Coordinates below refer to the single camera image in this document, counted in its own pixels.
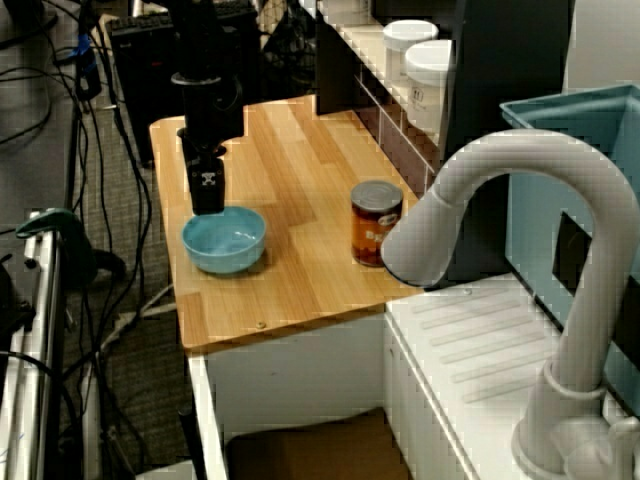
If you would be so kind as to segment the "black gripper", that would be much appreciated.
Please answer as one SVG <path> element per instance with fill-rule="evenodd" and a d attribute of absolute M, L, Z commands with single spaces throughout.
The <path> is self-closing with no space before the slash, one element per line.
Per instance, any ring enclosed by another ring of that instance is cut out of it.
<path fill-rule="evenodd" d="M 189 164 L 189 186 L 195 215 L 224 210 L 223 161 L 215 153 L 226 141 L 244 135 L 243 91 L 239 81 L 189 82 L 182 87 L 185 127 L 180 130 L 188 156 L 205 154 Z"/>

